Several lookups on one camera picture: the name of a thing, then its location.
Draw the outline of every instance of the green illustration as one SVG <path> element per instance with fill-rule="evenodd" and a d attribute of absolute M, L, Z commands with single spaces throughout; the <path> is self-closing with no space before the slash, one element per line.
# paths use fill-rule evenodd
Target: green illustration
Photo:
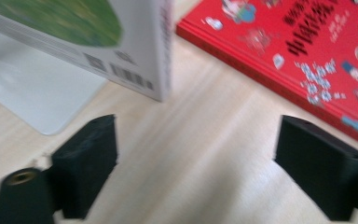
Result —
<path fill-rule="evenodd" d="M 83 46 L 112 47 L 122 33 L 107 0 L 0 0 L 0 15 Z"/>

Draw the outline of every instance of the book spine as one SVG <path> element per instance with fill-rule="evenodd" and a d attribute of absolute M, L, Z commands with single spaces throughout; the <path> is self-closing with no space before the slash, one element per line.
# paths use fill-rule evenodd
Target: book spine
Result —
<path fill-rule="evenodd" d="M 171 90 L 172 72 L 172 1 L 158 0 L 156 13 L 156 48 L 158 69 L 160 72 L 159 85 L 161 86 L 161 102 L 164 101 Z"/>
<path fill-rule="evenodd" d="M 358 141 L 358 131 L 344 124 L 339 117 L 331 113 L 327 113 L 323 108 L 317 105 L 311 105 L 305 97 L 298 95 L 297 92 L 285 87 L 279 81 L 260 73 L 255 68 L 247 65 L 246 63 L 243 63 L 239 58 L 225 52 L 223 49 L 219 49 L 216 46 L 219 44 L 217 40 L 214 40 L 212 37 L 205 33 L 200 33 L 195 28 L 193 28 L 191 24 L 187 23 L 186 20 L 182 20 L 176 24 L 175 32 L 183 39 L 191 42 L 200 49 L 205 50 L 222 62 L 242 72 L 247 77 L 250 77 L 251 79 L 259 82 L 270 90 L 275 91 L 283 98 L 309 111 L 314 116 L 322 119 L 326 123 L 341 130 L 343 133 Z"/>

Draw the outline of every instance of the wooden table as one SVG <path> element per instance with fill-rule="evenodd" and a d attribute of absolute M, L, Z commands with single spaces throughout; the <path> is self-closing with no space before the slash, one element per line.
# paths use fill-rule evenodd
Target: wooden table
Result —
<path fill-rule="evenodd" d="M 196 3 L 174 1 L 174 21 Z M 53 136 L 0 105 L 0 179 L 48 158 L 89 120 L 115 114 L 119 165 L 88 218 L 62 223 L 330 223 L 272 160 L 281 115 L 358 142 L 176 35 L 172 59 L 165 103 L 109 82 Z"/>

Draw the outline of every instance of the barcode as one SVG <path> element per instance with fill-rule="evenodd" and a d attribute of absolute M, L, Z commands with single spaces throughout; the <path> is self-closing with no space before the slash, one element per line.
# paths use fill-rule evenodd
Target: barcode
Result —
<path fill-rule="evenodd" d="M 89 65 L 91 65 L 94 68 L 100 69 L 104 72 L 106 72 L 106 68 L 103 65 L 103 61 L 101 59 L 95 58 L 91 55 L 88 55 L 87 53 L 84 54 L 86 58 L 89 60 Z"/>
<path fill-rule="evenodd" d="M 110 66 L 112 67 L 113 73 L 117 77 L 124 78 L 125 80 L 131 82 L 132 84 L 136 84 L 137 86 L 153 90 L 153 84 L 150 81 L 144 80 L 138 74 L 114 64 L 110 64 Z"/>

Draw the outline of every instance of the light wood surface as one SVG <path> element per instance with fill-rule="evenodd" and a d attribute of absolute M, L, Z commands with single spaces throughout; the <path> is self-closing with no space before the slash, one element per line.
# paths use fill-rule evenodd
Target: light wood surface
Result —
<path fill-rule="evenodd" d="M 178 21 L 196 0 L 174 1 Z M 172 93 L 158 103 L 109 82 L 61 133 L 0 105 L 0 179 L 48 157 L 89 120 L 117 117 L 118 166 L 88 218 L 60 223 L 330 223 L 272 159 L 281 115 L 358 142 L 174 35 Z M 358 213 L 353 222 L 358 223 Z"/>

